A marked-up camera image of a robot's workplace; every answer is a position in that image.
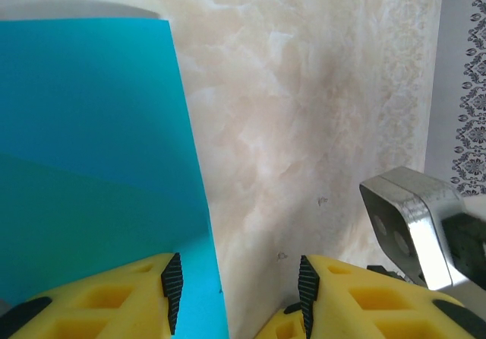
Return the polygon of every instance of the blue plastic sheet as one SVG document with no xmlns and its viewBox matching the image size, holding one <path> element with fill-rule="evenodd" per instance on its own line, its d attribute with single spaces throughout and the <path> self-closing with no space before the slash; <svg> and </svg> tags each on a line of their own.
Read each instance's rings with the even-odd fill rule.
<svg viewBox="0 0 486 339">
<path fill-rule="evenodd" d="M 175 337 L 228 337 L 169 23 L 0 22 L 0 67 L 0 298 L 180 252 Z"/>
</svg>

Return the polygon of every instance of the patterned wallpaper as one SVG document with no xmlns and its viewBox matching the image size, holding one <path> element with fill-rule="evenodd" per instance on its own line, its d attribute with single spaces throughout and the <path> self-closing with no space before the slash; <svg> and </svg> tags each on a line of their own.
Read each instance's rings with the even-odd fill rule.
<svg viewBox="0 0 486 339">
<path fill-rule="evenodd" d="M 471 47 L 465 51 L 469 62 L 464 64 L 469 80 L 462 83 L 455 176 L 450 179 L 464 196 L 486 193 L 486 0 L 472 0 L 469 20 Z"/>
</svg>

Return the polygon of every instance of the beige marble texture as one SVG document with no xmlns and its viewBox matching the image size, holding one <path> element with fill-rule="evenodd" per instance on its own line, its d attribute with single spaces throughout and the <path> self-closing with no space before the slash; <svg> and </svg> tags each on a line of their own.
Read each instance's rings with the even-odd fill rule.
<svg viewBox="0 0 486 339">
<path fill-rule="evenodd" d="M 386 261 L 358 184 L 424 166 L 441 0 L 108 1 L 170 20 L 233 338 L 300 255 Z"/>
</svg>

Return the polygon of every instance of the yellow foam pad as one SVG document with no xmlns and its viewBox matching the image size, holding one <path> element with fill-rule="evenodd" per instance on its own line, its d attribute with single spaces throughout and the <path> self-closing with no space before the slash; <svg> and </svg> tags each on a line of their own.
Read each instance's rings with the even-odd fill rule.
<svg viewBox="0 0 486 339">
<path fill-rule="evenodd" d="M 174 257 L 154 255 L 40 293 L 33 299 L 47 296 L 52 302 L 11 339 L 170 338 L 161 274 Z M 176 290 L 180 295 L 181 287 Z"/>
<path fill-rule="evenodd" d="M 319 277 L 310 339 L 471 338 L 434 305 L 462 306 L 446 294 L 319 255 L 305 259 Z"/>
<path fill-rule="evenodd" d="M 261 329 L 255 339 L 305 339 L 302 311 L 285 314 L 279 310 Z"/>
</svg>

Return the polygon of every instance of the black rubber strip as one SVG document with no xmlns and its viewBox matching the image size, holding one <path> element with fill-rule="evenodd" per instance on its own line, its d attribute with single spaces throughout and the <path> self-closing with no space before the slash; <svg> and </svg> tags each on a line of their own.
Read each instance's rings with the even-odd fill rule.
<svg viewBox="0 0 486 339">
<path fill-rule="evenodd" d="M 175 325 L 177 324 L 177 315 L 179 313 L 179 303 L 182 295 L 182 277 L 181 255 L 175 253 L 166 269 L 160 275 L 164 296 L 169 299 L 169 326 L 172 335 L 175 334 Z"/>
<path fill-rule="evenodd" d="M 7 339 L 35 318 L 52 302 L 50 297 L 39 297 L 21 303 L 0 316 L 0 339 Z"/>
<path fill-rule="evenodd" d="M 398 273 L 393 271 L 387 271 L 383 265 L 368 265 L 366 269 L 375 273 L 382 274 L 383 276 L 396 278 L 397 280 L 405 280 L 405 278 L 401 277 Z"/>
<path fill-rule="evenodd" d="M 288 305 L 285 310 L 283 310 L 283 313 L 288 315 L 292 314 L 293 312 L 296 312 L 301 309 L 301 303 L 293 303 L 291 305 Z"/>
<path fill-rule="evenodd" d="M 456 269 L 486 290 L 486 222 L 469 214 L 457 214 L 442 222 Z"/>
<path fill-rule="evenodd" d="M 471 310 L 443 299 L 435 299 L 434 305 L 475 339 L 486 339 L 486 322 Z"/>
<path fill-rule="evenodd" d="M 311 339 L 314 324 L 313 305 L 319 291 L 319 275 L 305 255 L 301 257 L 298 270 L 298 295 L 301 300 L 302 316 L 304 317 L 305 336 Z"/>
</svg>

